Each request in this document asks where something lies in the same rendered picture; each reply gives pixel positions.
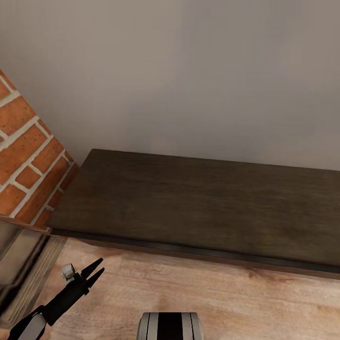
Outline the robot trunk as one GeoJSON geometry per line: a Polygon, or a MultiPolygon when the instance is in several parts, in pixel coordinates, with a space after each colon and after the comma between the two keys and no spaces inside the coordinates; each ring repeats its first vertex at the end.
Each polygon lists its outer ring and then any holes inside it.
{"type": "Polygon", "coordinates": [[[144,312],[136,340],[204,340],[197,312],[144,312]]]}

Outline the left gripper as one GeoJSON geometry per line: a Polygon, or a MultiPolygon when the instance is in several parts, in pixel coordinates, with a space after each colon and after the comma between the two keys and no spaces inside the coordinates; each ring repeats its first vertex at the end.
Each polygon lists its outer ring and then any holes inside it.
{"type": "Polygon", "coordinates": [[[60,293],[56,295],[56,301],[61,306],[64,312],[67,312],[84,294],[89,293],[89,289],[93,286],[96,280],[104,272],[105,268],[100,269],[91,278],[86,278],[98,267],[103,261],[103,258],[98,259],[90,266],[81,271],[81,275],[77,272],[74,275],[74,280],[67,285],[60,293]]]}

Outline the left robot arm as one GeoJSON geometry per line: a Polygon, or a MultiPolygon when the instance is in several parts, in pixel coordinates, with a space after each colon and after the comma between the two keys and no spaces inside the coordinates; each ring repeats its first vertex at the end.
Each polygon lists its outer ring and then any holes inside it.
{"type": "Polygon", "coordinates": [[[40,305],[29,316],[16,324],[10,330],[7,340],[38,340],[44,331],[46,324],[53,326],[55,322],[67,312],[89,289],[104,272],[100,269],[91,278],[86,278],[98,267],[103,258],[98,259],[81,271],[81,275],[75,272],[72,264],[66,264],[61,268],[61,275],[66,286],[46,306],[40,305]]]}

